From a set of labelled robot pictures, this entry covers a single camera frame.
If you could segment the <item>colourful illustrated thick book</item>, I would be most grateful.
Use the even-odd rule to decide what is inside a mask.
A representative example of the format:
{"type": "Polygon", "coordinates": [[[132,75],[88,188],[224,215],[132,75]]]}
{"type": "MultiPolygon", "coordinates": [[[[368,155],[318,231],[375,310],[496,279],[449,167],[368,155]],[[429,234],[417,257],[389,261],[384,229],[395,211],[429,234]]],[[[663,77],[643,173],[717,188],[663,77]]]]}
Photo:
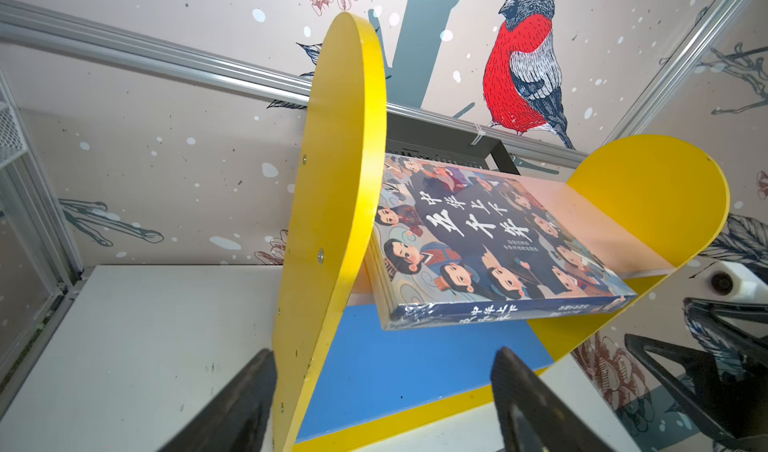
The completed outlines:
{"type": "Polygon", "coordinates": [[[635,296],[519,179],[395,154],[366,266],[386,331],[611,313],[635,296]]]}

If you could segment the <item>yellow pink blue bookshelf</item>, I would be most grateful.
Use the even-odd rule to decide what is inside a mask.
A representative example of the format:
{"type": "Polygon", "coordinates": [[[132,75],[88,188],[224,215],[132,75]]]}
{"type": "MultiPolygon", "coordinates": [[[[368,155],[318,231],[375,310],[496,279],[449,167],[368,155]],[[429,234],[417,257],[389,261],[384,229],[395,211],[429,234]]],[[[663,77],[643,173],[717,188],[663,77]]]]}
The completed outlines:
{"type": "MultiPolygon", "coordinates": [[[[298,434],[336,338],[373,230],[382,182],[387,100],[371,23],[339,14],[309,95],[272,346],[278,451],[353,451],[488,405],[489,387],[446,396],[305,442],[298,434]]],[[[730,187],[720,165],[679,139],[640,134],[590,154],[574,190],[668,261],[685,266],[723,230],[730,187]]]]}

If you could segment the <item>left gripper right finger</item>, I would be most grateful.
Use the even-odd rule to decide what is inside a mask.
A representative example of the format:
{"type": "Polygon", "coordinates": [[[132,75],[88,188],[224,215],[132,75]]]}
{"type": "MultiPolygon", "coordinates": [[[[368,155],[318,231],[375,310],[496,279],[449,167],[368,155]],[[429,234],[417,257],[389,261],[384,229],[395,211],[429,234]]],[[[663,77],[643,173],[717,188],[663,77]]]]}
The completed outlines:
{"type": "Polygon", "coordinates": [[[511,349],[497,351],[490,379],[506,451],[611,449],[511,349]]]}

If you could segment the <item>horizontal aluminium frame bar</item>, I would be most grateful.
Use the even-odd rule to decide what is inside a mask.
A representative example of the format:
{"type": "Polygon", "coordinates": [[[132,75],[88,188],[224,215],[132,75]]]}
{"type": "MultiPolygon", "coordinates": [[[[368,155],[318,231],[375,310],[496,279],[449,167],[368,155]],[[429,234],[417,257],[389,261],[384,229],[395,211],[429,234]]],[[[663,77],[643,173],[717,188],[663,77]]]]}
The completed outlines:
{"type": "Polygon", "coordinates": [[[109,66],[299,105],[309,103],[314,84],[290,74],[14,0],[1,0],[1,38],[109,66]]]}

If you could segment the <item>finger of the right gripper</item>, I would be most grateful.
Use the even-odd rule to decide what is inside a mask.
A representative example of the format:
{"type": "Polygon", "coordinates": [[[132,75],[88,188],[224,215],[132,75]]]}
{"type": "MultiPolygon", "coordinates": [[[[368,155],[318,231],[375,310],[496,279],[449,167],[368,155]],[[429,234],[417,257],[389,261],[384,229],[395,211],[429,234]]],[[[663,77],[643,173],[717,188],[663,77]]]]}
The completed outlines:
{"type": "Polygon", "coordinates": [[[633,334],[624,341],[704,435],[729,449],[767,449],[765,374],[725,380],[707,352],[633,334]]]}
{"type": "Polygon", "coordinates": [[[685,298],[693,338],[718,368],[767,367],[767,305],[685,298]]]}

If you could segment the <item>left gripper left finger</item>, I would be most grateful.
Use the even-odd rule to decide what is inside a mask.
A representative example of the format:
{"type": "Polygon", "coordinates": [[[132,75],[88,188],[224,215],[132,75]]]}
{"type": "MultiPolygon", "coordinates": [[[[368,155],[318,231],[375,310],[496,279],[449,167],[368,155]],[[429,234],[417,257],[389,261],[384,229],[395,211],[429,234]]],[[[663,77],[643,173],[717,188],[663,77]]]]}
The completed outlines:
{"type": "Polygon", "coordinates": [[[160,450],[259,451],[276,384],[274,353],[263,349],[160,450]]]}

